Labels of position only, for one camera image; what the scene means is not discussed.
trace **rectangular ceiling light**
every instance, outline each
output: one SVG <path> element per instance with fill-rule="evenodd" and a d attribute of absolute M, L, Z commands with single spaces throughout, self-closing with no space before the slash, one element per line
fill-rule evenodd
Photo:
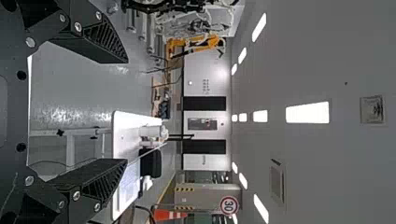
<path fill-rule="evenodd" d="M 248 121 L 248 114 L 247 113 L 239 114 L 239 122 L 247 122 L 247 121 Z"/>
<path fill-rule="evenodd" d="M 239 173 L 239 181 L 241 182 L 244 189 L 248 189 L 248 181 L 242 173 Z"/>
<path fill-rule="evenodd" d="M 239 54 L 239 57 L 238 57 L 238 62 L 239 62 L 239 64 L 241 64 L 241 63 L 245 60 L 245 58 L 247 57 L 247 55 L 248 55 L 248 50 L 247 50 L 247 48 L 242 49 L 242 52 L 241 52 L 241 54 Z"/>
<path fill-rule="evenodd" d="M 257 210 L 259 211 L 260 215 L 262 215 L 262 219 L 264 219 L 265 223 L 268 224 L 270 221 L 270 214 L 268 213 L 268 210 L 267 208 L 265 208 L 264 204 L 262 204 L 262 201 L 257 196 L 257 194 L 253 196 L 253 202 Z"/>
<path fill-rule="evenodd" d="M 238 121 L 238 116 L 237 116 L 237 115 L 232 115 L 232 116 L 231 116 L 231 120 L 232 120 L 233 122 L 237 122 L 237 121 Z"/>
<path fill-rule="evenodd" d="M 287 123 L 330 123 L 330 103 L 295 105 L 286 108 Z"/>
<path fill-rule="evenodd" d="M 231 76 L 235 75 L 236 71 L 238 70 L 238 64 L 234 64 L 233 68 L 231 69 Z"/>
<path fill-rule="evenodd" d="M 253 112 L 253 121 L 259 123 L 268 122 L 268 110 L 260 110 Z"/>
<path fill-rule="evenodd" d="M 256 28 L 254 28 L 253 34 L 251 35 L 251 40 L 253 42 L 256 42 L 257 38 L 262 33 L 262 30 L 264 29 L 266 24 L 267 24 L 267 14 L 264 13 L 262 15 L 262 18 L 259 20 L 259 23 L 257 24 Z"/>
<path fill-rule="evenodd" d="M 236 214 L 233 214 L 233 224 L 238 224 L 238 218 L 236 217 Z"/>
<path fill-rule="evenodd" d="M 233 172 L 235 174 L 238 174 L 238 166 L 235 164 L 235 162 L 233 162 L 232 167 L 233 167 Z"/>

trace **wall sign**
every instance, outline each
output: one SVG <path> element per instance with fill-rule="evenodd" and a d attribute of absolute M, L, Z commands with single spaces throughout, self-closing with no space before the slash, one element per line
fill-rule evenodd
<path fill-rule="evenodd" d="M 239 210 L 239 202 L 233 196 L 227 196 L 221 199 L 220 210 L 225 216 L 236 214 Z"/>
<path fill-rule="evenodd" d="M 383 124 L 385 122 L 384 109 L 382 95 L 361 97 L 361 123 Z"/>

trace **machinery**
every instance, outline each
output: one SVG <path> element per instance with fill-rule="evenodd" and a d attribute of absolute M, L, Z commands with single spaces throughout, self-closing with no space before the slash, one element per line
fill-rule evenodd
<path fill-rule="evenodd" d="M 186 48 L 183 52 L 175 54 L 176 47 Z M 176 59 L 185 55 L 208 49 L 216 49 L 220 57 L 225 53 L 225 39 L 218 35 L 198 35 L 188 39 L 169 39 L 166 45 L 167 58 Z"/>
<path fill-rule="evenodd" d="M 88 0 L 0 0 L 0 38 L 0 223 L 86 223 L 112 198 L 127 160 L 96 160 L 49 182 L 27 167 L 26 59 L 50 41 L 98 63 L 127 63 L 120 38 Z"/>
<path fill-rule="evenodd" d="M 230 7 L 235 6 L 239 0 L 233 0 L 230 4 Z M 122 0 L 121 6 L 122 9 L 132 8 L 137 11 L 144 12 L 146 14 L 151 14 L 155 12 L 168 13 L 171 11 L 179 11 L 179 12 L 203 12 L 204 7 L 208 4 L 224 4 L 224 0 L 162 0 L 158 4 L 144 4 L 136 2 L 135 0 Z"/>

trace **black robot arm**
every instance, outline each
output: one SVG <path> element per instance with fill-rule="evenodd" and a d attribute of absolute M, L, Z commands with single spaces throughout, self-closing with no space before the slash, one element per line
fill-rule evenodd
<path fill-rule="evenodd" d="M 50 41 L 99 63 L 127 63 L 120 38 L 88 0 L 1 0 L 0 39 L 0 223 L 86 223 L 111 200 L 127 160 L 93 161 L 49 182 L 26 166 L 27 57 Z"/>

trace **30 sign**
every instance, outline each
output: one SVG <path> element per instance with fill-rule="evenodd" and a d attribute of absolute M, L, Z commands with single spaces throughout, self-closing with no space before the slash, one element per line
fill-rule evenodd
<path fill-rule="evenodd" d="M 221 199 L 220 210 L 226 216 L 236 214 L 239 210 L 239 202 L 233 196 L 227 196 Z"/>

